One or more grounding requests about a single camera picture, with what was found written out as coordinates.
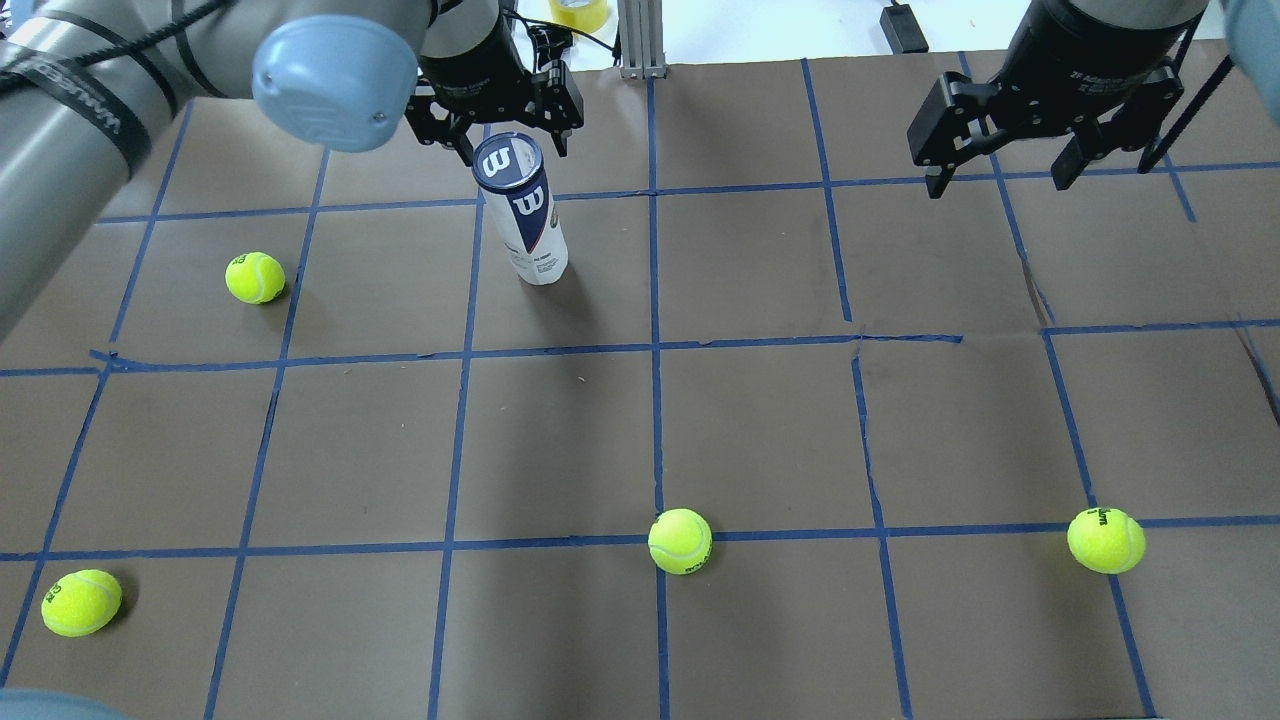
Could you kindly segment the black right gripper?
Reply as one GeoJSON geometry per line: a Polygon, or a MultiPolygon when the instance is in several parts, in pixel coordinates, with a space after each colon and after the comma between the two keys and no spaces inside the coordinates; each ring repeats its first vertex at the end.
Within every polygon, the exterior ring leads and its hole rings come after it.
{"type": "Polygon", "coordinates": [[[978,156],[1032,138],[1068,137],[1051,165],[1057,191],[1116,150],[1147,174],[1181,136],[1162,122],[1181,99],[1176,41],[1189,41],[1203,1],[1033,1],[1000,69],[986,81],[946,72],[908,127],[929,199],[978,156]]]}

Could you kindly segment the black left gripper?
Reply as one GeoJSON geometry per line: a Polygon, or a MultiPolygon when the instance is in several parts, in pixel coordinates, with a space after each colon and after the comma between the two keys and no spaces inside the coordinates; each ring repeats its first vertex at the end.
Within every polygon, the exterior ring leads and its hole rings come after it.
{"type": "Polygon", "coordinates": [[[512,1],[438,1],[420,47],[419,86],[404,110],[422,146],[474,167],[471,126],[515,122],[545,131],[559,158],[585,124],[567,63],[575,32],[526,19],[512,1]]]}

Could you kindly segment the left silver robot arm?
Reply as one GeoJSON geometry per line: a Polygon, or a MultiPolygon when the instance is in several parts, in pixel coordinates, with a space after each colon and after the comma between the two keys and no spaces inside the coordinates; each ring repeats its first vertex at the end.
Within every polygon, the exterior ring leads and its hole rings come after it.
{"type": "Polygon", "coordinates": [[[474,160],[472,126],[584,123],[567,29],[515,46],[512,1],[23,1],[3,40],[3,333],[196,97],[252,100],[339,152],[422,143],[474,160]]]}

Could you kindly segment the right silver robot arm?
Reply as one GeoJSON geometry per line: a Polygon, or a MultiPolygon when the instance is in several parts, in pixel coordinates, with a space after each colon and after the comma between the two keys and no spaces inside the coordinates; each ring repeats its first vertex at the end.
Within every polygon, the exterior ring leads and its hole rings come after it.
{"type": "Polygon", "coordinates": [[[1279,5],[1225,1],[1228,54],[1175,124],[1183,97],[1178,40],[1190,40],[1203,1],[1033,1],[1000,70],[987,82],[943,73],[908,127],[911,161],[938,199],[955,170],[979,155],[1030,138],[1066,137],[1051,176],[1068,190],[1093,161],[1138,152],[1148,173],[1231,69],[1251,79],[1277,115],[1279,5]]]}

